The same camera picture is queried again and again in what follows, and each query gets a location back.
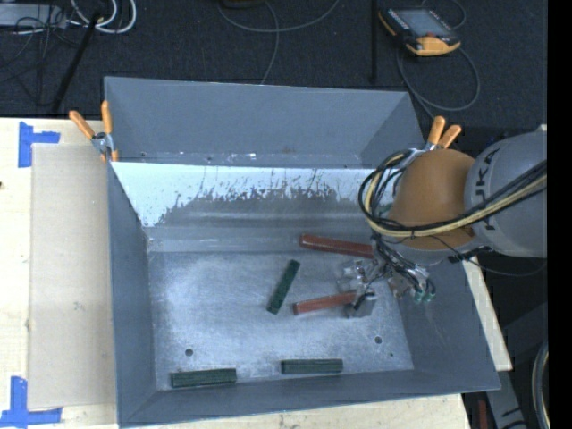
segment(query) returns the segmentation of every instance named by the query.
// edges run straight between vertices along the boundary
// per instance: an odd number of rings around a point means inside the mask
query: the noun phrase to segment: green block
[[[218,368],[171,374],[171,386],[173,388],[188,388],[190,386],[203,386],[206,384],[228,384],[235,383],[236,381],[235,368]]]
[[[268,310],[270,313],[278,315],[280,307],[282,306],[284,300],[286,299],[286,295],[290,290],[290,286],[294,281],[294,278],[296,277],[296,273],[299,268],[300,268],[300,262],[295,261],[293,259],[289,261],[288,267],[286,267],[286,271],[282,275],[280,283],[274,290],[274,294],[272,295],[272,298],[268,303],[268,307],[266,307],[266,310]]]
[[[341,359],[289,359],[280,362],[282,374],[339,374]]]

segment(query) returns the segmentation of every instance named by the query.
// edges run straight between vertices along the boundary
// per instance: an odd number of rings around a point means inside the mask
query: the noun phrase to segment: black floor
[[[70,0],[16,1],[54,4],[72,16]],[[127,0],[117,1],[124,26],[133,12]],[[268,0],[230,9],[219,0],[135,0],[133,28],[119,35],[96,30],[69,85],[85,28],[25,35],[3,27],[0,115],[65,117],[77,109],[98,119],[102,79],[113,75],[409,90],[423,133],[441,114],[463,126],[457,149],[471,156],[547,122],[548,0],[375,0],[425,3],[455,28],[461,48],[432,58],[404,55],[372,19],[373,1]],[[75,2],[86,15],[97,8],[97,0]],[[18,30],[25,29],[22,22]],[[484,275],[501,326],[546,301],[545,267],[525,277],[500,274],[532,272],[542,262],[491,255],[482,263],[491,267]],[[526,373],[519,372],[515,384],[526,393]]]

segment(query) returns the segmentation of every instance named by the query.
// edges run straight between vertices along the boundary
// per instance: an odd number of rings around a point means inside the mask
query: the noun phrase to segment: brown stick
[[[302,248],[325,251],[326,253],[345,254],[349,256],[374,258],[374,251],[370,245],[355,243],[353,241],[328,239],[304,233],[300,235],[299,244]]]
[[[356,292],[349,290],[348,292],[341,292],[334,296],[326,296],[318,299],[302,300],[292,306],[294,315],[308,313],[316,310],[324,310],[326,308],[339,307],[352,303],[356,299]]]

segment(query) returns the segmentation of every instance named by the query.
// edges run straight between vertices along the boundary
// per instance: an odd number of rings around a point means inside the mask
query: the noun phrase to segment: electronic device
[[[383,26],[415,55],[444,55],[461,44],[450,25],[429,8],[382,8],[378,15]]]

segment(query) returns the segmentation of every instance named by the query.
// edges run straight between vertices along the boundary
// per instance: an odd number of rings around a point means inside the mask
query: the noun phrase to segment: bin floor
[[[294,302],[336,294],[351,257],[151,252],[148,259],[158,389],[171,389],[170,373],[224,367],[236,368],[239,383],[285,379],[283,359],[341,358],[344,374],[413,368],[399,302],[384,281],[373,285],[370,316],[347,318],[342,307],[293,314]],[[291,259],[300,268],[273,315],[266,306]]]

